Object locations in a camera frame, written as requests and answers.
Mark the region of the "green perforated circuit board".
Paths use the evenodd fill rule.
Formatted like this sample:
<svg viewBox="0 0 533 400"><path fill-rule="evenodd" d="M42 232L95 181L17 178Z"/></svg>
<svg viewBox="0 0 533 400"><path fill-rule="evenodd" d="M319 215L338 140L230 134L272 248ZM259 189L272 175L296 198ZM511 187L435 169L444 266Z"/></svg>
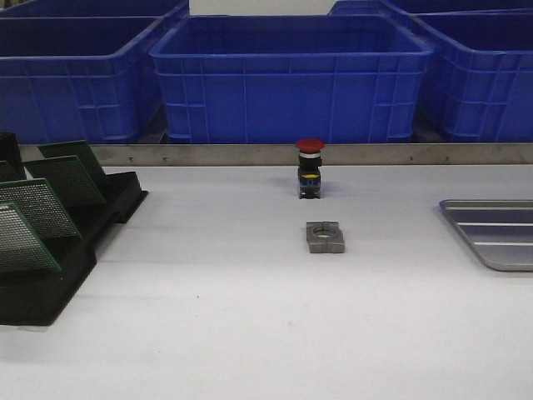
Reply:
<svg viewBox="0 0 533 400"><path fill-rule="evenodd" d="M24 162L34 178L45 178L66 207L106 203L104 196L76 155Z"/></svg>
<svg viewBox="0 0 533 400"><path fill-rule="evenodd" d="M99 187L110 185L107 174L103 171L100 162L87 141L56 142L38 145L37 148L45 158L78 156L81 164Z"/></svg>
<svg viewBox="0 0 533 400"><path fill-rule="evenodd" d="M60 267L14 203L1 204L1 274L59 271Z"/></svg>
<svg viewBox="0 0 533 400"><path fill-rule="evenodd" d="M45 178L1 183L1 203L14 203L40 238L82 234Z"/></svg>

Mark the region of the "silver metal tray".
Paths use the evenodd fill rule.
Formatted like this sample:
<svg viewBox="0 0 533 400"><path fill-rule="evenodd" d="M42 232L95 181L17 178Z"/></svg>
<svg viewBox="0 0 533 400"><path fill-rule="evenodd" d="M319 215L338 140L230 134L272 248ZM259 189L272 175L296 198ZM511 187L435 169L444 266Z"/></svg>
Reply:
<svg viewBox="0 0 533 400"><path fill-rule="evenodd" d="M531 200L448 199L440 208L486 267L500 272L532 270Z"/></svg>

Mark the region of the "black circuit board rack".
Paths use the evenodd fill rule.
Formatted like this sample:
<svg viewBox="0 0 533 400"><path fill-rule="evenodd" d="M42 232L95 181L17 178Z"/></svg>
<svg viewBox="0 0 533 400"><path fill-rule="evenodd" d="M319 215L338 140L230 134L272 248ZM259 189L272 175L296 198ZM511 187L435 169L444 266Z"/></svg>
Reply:
<svg viewBox="0 0 533 400"><path fill-rule="evenodd" d="M14 134L1 135L1 183L34 178L24 167ZM42 240L59 271L1 274L1 323L48 326L67 306L97 263L96 246L116 223L126 223L147 196L134 172L107 175L109 186L97 187L106 203L66 207L81 237Z"/></svg>

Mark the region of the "red emergency stop button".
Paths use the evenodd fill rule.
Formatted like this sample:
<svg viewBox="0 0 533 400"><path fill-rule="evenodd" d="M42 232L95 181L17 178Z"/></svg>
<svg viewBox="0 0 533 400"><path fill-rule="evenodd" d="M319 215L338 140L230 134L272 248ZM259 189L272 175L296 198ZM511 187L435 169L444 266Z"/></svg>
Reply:
<svg viewBox="0 0 533 400"><path fill-rule="evenodd" d="M299 149L299 198L314 199L321 197L321 150L325 143L320 139L303 138L296 143Z"/></svg>

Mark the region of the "grey metal clamp block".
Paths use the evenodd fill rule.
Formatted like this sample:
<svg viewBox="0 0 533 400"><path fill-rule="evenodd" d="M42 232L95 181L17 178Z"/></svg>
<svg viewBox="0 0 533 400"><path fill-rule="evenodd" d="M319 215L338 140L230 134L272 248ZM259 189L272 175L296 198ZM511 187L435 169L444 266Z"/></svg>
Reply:
<svg viewBox="0 0 533 400"><path fill-rule="evenodd" d="M307 222L306 241L310 253L344 253L346 251L346 243L339 222Z"/></svg>

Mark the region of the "centre blue plastic crate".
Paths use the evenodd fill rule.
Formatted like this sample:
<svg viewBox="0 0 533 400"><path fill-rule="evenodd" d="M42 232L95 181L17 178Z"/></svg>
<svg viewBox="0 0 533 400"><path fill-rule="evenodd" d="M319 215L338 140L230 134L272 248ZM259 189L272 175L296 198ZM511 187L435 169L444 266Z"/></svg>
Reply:
<svg viewBox="0 0 533 400"><path fill-rule="evenodd" d="M172 141L402 143L431 49L383 16L205 16L151 56Z"/></svg>

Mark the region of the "blue plastic crate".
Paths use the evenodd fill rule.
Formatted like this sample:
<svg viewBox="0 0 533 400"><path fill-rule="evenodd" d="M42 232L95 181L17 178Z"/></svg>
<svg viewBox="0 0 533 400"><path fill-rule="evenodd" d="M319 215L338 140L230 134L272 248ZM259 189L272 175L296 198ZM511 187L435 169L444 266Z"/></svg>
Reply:
<svg viewBox="0 0 533 400"><path fill-rule="evenodd" d="M162 105L155 17L3 18L1 129L24 144L134 143Z"/></svg>
<svg viewBox="0 0 533 400"><path fill-rule="evenodd" d="M434 52L418 106L448 142L532 140L532 15L417 14Z"/></svg>
<svg viewBox="0 0 533 400"><path fill-rule="evenodd" d="M383 16L205 16L151 56L172 141L402 143L431 49Z"/></svg>

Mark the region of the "left blue plastic crate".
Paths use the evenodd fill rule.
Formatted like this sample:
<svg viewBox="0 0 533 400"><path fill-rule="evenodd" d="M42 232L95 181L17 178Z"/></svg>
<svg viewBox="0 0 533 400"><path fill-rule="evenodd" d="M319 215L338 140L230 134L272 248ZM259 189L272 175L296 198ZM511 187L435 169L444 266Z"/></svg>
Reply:
<svg viewBox="0 0 533 400"><path fill-rule="evenodd" d="M3 18L1 129L24 144L134 143L162 105L155 17Z"/></svg>

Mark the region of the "far right blue crate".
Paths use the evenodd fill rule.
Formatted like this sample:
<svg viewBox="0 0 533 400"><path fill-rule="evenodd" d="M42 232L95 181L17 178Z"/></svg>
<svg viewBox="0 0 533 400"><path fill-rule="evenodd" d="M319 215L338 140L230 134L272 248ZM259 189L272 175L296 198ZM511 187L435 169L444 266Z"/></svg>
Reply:
<svg viewBox="0 0 533 400"><path fill-rule="evenodd" d="M398 13L400 15L419 13L470 13L470 12L520 12L531 11L532 1L336 1L330 15L376 15Z"/></svg>

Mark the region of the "right blue plastic crate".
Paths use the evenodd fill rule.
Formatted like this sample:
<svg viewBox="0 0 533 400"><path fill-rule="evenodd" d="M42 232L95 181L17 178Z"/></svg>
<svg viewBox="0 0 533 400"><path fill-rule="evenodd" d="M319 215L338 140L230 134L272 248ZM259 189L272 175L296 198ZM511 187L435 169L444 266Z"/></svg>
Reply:
<svg viewBox="0 0 533 400"><path fill-rule="evenodd" d="M418 106L448 142L532 140L532 15L417 14L434 52Z"/></svg>

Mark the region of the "far left blue crate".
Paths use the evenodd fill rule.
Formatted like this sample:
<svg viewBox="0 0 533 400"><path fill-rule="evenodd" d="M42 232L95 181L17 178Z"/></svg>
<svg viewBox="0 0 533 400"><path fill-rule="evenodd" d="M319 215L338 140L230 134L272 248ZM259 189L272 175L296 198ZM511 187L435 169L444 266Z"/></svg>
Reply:
<svg viewBox="0 0 533 400"><path fill-rule="evenodd" d="M119 18L162 20L165 31L189 13L187 0L36 0L1 11L2 18Z"/></svg>

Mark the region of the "metal table edge rail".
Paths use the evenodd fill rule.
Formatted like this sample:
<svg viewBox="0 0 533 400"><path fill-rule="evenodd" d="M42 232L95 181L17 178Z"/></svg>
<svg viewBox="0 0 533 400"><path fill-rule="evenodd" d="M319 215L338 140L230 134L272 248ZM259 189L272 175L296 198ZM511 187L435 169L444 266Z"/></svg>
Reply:
<svg viewBox="0 0 533 400"><path fill-rule="evenodd" d="M291 144L94 145L105 167L289 166L298 151ZM326 166L520 165L532 163L530 143L330 144L321 151Z"/></svg>

